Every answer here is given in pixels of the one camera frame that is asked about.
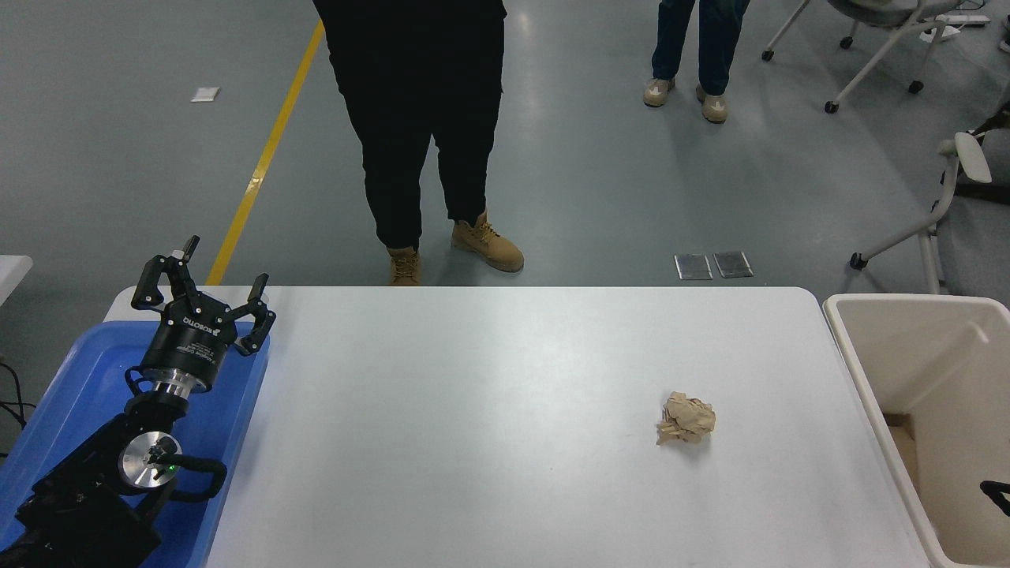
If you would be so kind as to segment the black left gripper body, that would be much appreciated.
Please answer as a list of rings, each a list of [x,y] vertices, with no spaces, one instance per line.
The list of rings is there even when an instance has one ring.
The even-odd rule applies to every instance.
[[[142,376],[177,372],[195,379],[195,391],[211,391],[223,366],[225,353],[237,339],[234,321],[225,321],[230,306],[215,298],[197,295],[198,306],[182,297],[170,302],[152,345],[142,358]]]

